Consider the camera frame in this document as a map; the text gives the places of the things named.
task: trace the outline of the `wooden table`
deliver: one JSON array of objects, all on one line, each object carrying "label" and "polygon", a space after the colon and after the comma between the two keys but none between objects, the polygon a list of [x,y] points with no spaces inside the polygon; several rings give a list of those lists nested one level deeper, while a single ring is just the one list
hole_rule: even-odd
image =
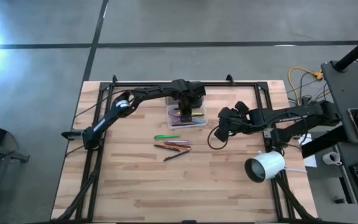
[{"label": "wooden table", "polygon": [[[267,81],[274,109],[289,107],[283,81]],[[94,105],[100,82],[85,82],[77,113]],[[252,182],[244,170],[246,159],[264,151],[262,134],[238,134],[215,151],[206,138],[218,124],[221,108],[243,101],[256,108],[255,92],[248,87],[206,87],[204,105],[209,123],[202,128],[167,127],[165,99],[143,102],[128,118],[119,119],[106,133],[94,222],[254,222],[276,221],[270,182]],[[75,119],[74,128],[91,125],[94,110]],[[180,134],[192,151],[169,162],[174,152],[153,147],[158,134]],[[213,140],[219,146],[221,142]],[[68,151],[81,146],[72,141]],[[86,151],[70,154],[63,166],[52,218],[58,217],[78,193]],[[299,149],[285,149],[286,166],[305,170]],[[292,192],[312,215],[316,209],[306,173],[288,171]],[[284,197],[280,194],[283,208]],[[89,198],[85,199],[86,215]]]}]

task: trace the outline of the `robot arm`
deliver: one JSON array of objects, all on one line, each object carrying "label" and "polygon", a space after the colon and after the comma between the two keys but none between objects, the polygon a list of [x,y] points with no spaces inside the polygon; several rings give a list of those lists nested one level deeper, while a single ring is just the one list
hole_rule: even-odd
[{"label": "robot arm", "polygon": [[268,108],[249,110],[241,101],[235,108],[223,108],[219,114],[219,126],[214,135],[222,142],[237,133],[254,134],[269,130],[276,123],[301,119],[285,128],[274,128],[270,132],[272,146],[283,147],[291,137],[302,134],[315,126],[335,126],[339,122],[335,104],[328,101],[312,102],[308,105],[271,110]]},{"label": "robot arm", "polygon": [[167,96],[178,100],[181,112],[180,119],[182,122],[187,122],[191,121],[191,109],[201,106],[201,97],[205,96],[205,87],[201,82],[187,82],[179,79],[165,85],[125,91],[114,99],[110,111],[103,116],[99,123],[87,127],[83,131],[76,130],[62,133],[62,136],[69,140],[73,139],[73,136],[82,137],[85,149],[96,149],[100,145],[102,134],[118,118],[126,118],[145,100]]}]

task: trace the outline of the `clear plastic container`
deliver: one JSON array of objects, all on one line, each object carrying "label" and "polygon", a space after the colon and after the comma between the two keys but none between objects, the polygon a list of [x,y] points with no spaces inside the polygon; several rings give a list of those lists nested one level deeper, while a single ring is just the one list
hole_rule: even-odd
[{"label": "clear plastic container", "polygon": [[200,108],[192,109],[192,122],[182,123],[180,121],[180,110],[178,105],[167,105],[167,123],[170,129],[178,128],[192,128],[199,126],[206,126],[208,124],[208,119],[206,118],[206,108],[204,105],[201,105]]}]

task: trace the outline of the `concrete floor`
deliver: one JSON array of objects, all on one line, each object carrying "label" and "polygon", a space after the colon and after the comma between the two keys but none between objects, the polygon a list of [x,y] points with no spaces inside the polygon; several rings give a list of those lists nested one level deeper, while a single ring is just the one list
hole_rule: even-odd
[{"label": "concrete floor", "polygon": [[[0,44],[91,44],[102,2],[0,0]],[[99,43],[339,40],[358,40],[358,0],[109,0]],[[98,49],[88,71],[90,80],[110,80],[113,74],[120,80],[222,80],[230,73],[237,80],[285,80],[290,90],[291,66],[319,70],[353,47]],[[92,56],[89,48],[0,49],[0,127],[31,155],[28,164],[9,169],[0,223],[49,219],[67,146],[60,133],[72,124]],[[301,74],[293,74],[295,86]],[[303,93],[314,95],[323,85],[314,83]],[[311,180],[311,186],[320,218],[358,223],[341,215],[357,215],[357,209],[324,200],[328,186],[338,192],[336,184]]]}]

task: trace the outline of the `paper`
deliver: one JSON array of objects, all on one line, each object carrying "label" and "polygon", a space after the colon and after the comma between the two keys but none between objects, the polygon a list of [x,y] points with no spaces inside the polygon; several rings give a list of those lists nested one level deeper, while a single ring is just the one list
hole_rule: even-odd
[{"label": "paper", "polygon": [[[299,144],[301,144],[301,142],[304,140],[304,138],[305,138],[305,135],[302,135],[301,138],[299,138],[299,140],[298,140]],[[308,134],[306,137],[306,140],[302,143],[302,145],[304,145],[308,142],[311,142],[311,140],[312,140],[311,134]],[[317,167],[316,157],[314,155],[304,158],[303,162],[305,163],[305,166],[307,166],[307,167]]]}]

